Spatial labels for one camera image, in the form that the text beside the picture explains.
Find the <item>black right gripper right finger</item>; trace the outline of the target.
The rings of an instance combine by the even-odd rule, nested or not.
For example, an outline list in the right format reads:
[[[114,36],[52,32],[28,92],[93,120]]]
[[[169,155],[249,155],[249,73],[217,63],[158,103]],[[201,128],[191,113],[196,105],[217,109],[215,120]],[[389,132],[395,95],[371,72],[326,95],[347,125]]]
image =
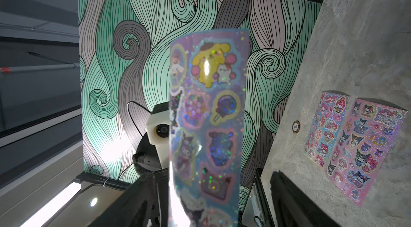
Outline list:
[[[271,197],[279,227],[339,226],[283,172],[273,172],[270,185]]]

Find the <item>lilac small sticker sheet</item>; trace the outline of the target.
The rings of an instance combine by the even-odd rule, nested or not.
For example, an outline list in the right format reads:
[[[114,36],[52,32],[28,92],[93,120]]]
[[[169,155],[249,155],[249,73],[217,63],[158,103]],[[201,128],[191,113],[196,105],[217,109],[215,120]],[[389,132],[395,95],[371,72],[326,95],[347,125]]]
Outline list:
[[[170,48],[170,227],[238,224],[249,31],[178,38]]]

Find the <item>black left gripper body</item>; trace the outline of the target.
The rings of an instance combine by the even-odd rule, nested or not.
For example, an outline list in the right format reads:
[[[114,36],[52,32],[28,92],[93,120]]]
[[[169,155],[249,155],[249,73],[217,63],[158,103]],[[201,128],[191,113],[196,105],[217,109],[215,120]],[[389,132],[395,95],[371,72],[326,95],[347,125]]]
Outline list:
[[[136,172],[157,172],[169,168],[169,152],[165,146],[140,145],[132,160]]]

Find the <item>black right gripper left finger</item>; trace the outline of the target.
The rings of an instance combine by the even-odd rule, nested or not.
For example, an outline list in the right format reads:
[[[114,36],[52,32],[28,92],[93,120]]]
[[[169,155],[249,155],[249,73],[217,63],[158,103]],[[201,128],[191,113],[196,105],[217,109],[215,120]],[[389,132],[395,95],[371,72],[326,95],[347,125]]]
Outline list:
[[[90,227],[166,227],[169,169],[146,172],[115,200]]]

